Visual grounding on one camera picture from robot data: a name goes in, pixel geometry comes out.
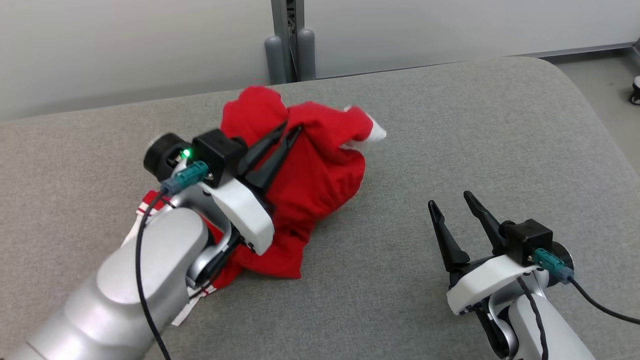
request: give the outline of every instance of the white wall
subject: white wall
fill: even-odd
[[[0,119],[268,80],[268,0],[2,0]]]
[[[632,43],[640,0],[305,0],[319,78]]]

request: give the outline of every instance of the black wheel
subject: black wheel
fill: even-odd
[[[640,105],[640,95],[632,94],[629,97],[629,102],[631,102],[633,105]]]
[[[149,145],[143,161],[145,169],[158,181],[169,178],[178,165],[178,157],[191,144],[174,133],[166,133]]]

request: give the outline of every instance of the caster wheel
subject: caster wheel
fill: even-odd
[[[640,105],[640,95],[631,95],[629,97],[629,102],[631,102],[633,105]]]
[[[636,76],[633,84],[634,92],[629,97],[629,102],[633,105],[640,105],[640,76]]]

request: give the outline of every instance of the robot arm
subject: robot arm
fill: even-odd
[[[527,292],[544,323],[548,358],[594,359],[545,296],[544,289],[557,284],[559,279],[540,268],[532,258],[536,249],[545,249],[573,269],[569,252],[552,241],[551,230],[535,220],[500,225],[471,192],[465,192],[464,196],[490,239],[493,256],[470,261],[449,232],[436,203],[429,202],[436,238],[449,272],[447,302],[451,310],[456,315],[476,313],[498,358],[539,360],[540,330]]]
[[[187,143],[167,134],[152,143],[145,168],[159,181],[178,177],[194,161],[209,173],[175,194],[148,222],[140,251],[140,275],[148,310],[163,329],[189,302],[187,286],[199,288],[217,274],[240,244],[258,255],[273,239],[273,206],[265,194],[301,128],[280,142],[285,124],[250,149],[219,129]],[[280,142],[260,168],[256,164]],[[213,242],[202,220],[223,232]],[[103,262],[67,303],[8,360],[133,360],[154,337],[136,282],[136,244],[126,243]]]

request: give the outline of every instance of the red cloth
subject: red cloth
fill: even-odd
[[[251,146],[287,119],[285,135],[298,125],[303,125],[303,132],[266,195],[276,208],[273,244],[262,256],[238,247],[214,282],[216,288],[228,285],[244,268],[299,279],[302,250],[316,223],[341,207],[360,187],[364,157],[342,147],[352,140],[364,141],[371,134],[373,122],[359,108],[340,111],[306,102],[287,109],[277,92],[253,87],[225,106],[220,129],[229,137],[242,137]]]

